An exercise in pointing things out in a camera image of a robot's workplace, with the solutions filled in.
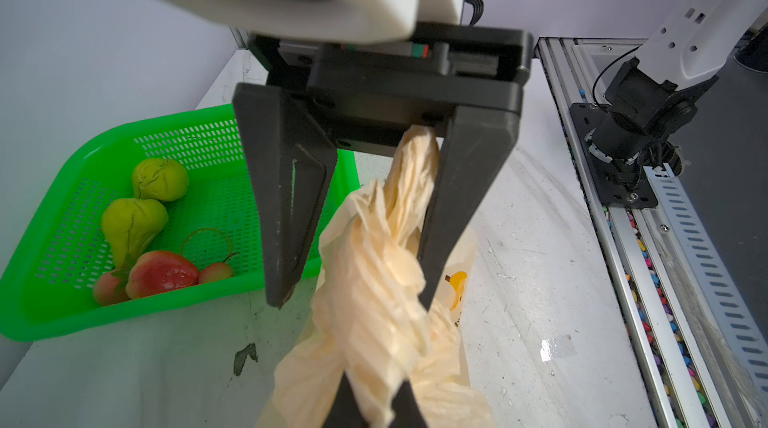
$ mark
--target beige plastic bag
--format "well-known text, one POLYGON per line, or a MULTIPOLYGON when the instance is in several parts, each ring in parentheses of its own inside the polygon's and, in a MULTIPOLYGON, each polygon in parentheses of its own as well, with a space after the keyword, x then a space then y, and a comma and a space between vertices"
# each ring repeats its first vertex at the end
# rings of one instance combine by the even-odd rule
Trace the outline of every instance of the beige plastic bag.
POLYGON ((375 180, 342 203, 320 236, 312 319, 277 365, 256 428, 321 426, 344 372, 372 428, 392 422, 392 398, 407 379, 431 428, 495 426, 485 397, 469 386, 457 328, 477 246, 470 230, 429 313, 418 301, 425 281, 416 251, 437 167, 434 131, 413 126, 386 183, 375 180))

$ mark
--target white tabletop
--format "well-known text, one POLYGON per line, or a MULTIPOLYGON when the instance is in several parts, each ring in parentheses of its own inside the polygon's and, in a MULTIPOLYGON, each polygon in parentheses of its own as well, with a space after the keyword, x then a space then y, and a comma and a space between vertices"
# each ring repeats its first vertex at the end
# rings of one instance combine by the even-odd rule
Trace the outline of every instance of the white tabletop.
MULTIPOLYGON (((263 79, 247 60, 235 54, 233 67, 252 71, 225 68, 208 100, 263 79)), ((386 174, 388 159, 356 158, 363 183, 386 174)), ((520 140, 472 226, 480 250, 462 329, 472 384, 498 424, 655 426, 538 60, 520 140)), ((282 310, 253 292, 35 343, 0 391, 0 426, 251 428, 315 281, 282 310), (235 375, 249 344, 258 361, 235 375)))

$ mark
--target green plastic basket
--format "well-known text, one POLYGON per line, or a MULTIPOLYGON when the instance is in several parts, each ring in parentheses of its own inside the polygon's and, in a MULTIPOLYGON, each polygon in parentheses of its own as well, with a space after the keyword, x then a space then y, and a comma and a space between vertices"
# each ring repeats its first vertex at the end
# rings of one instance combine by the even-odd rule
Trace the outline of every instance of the green plastic basket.
MULTIPOLYGON (((339 151, 304 277, 320 272, 317 240, 344 198, 360 187, 352 152, 339 151)), ((222 261, 226 240, 202 231, 184 247, 198 268, 222 261)), ((261 231, 231 105, 129 123, 82 146, 62 167, 0 279, 0 332, 40 340, 89 327, 185 307, 264 287, 261 231), (189 170, 189 192, 167 203, 169 222, 148 250, 179 252, 197 229, 226 233, 239 254, 231 279, 100 307, 93 283, 113 268, 101 214, 133 196, 130 174, 143 159, 174 158, 189 170)))

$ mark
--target wire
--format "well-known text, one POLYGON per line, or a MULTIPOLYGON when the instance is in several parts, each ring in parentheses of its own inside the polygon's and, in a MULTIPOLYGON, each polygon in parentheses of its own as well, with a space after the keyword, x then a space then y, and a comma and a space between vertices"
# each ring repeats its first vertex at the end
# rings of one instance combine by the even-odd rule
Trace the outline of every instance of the wire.
POLYGON ((614 60, 614 61, 610 62, 610 63, 608 64, 608 66, 607 66, 606 68, 604 68, 604 69, 603 69, 603 71, 601 71, 601 72, 600 72, 600 74, 598 75, 598 77, 594 79, 594 84, 592 84, 592 100, 594 100, 594 102, 595 102, 596 104, 598 104, 598 97, 595 97, 595 96, 594 96, 594 89, 595 89, 595 88, 598 86, 598 80, 600 80, 600 77, 602 77, 602 76, 603 76, 603 74, 604 74, 606 71, 608 71, 608 69, 609 69, 609 68, 613 67, 613 66, 614 66, 614 64, 615 64, 616 62, 618 62, 618 61, 619 61, 619 60, 621 60, 622 58, 626 57, 627 55, 631 54, 632 52, 634 52, 635 50, 639 49, 640 47, 641 47, 641 45, 638 45, 637 47, 633 48, 632 50, 629 50, 629 51, 628 51, 626 54, 624 54, 624 55, 620 56, 619 58, 617 58, 616 60, 614 60))
POLYGON ((472 6, 472 20, 469 21, 469 26, 471 27, 480 20, 480 17, 482 17, 485 3, 483 0, 465 0, 465 2, 472 6))

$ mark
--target red fruit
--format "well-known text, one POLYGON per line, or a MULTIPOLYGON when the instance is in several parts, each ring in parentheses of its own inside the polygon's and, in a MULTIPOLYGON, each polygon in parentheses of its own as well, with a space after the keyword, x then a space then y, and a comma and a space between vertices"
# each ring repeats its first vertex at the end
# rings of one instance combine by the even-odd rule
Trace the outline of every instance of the red fruit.
POLYGON ((197 285, 200 271, 185 257, 173 251, 144 253, 130 270, 126 293, 131 300, 197 285))
POLYGON ((227 263, 220 262, 208 265, 205 270, 200 272, 200 283, 210 283, 211 281, 226 280, 232 278, 232 267, 227 263))
POLYGON ((125 293, 125 286, 118 289, 118 284, 122 280, 112 276, 112 271, 103 273, 94 283, 94 300, 102 307, 130 299, 125 293))

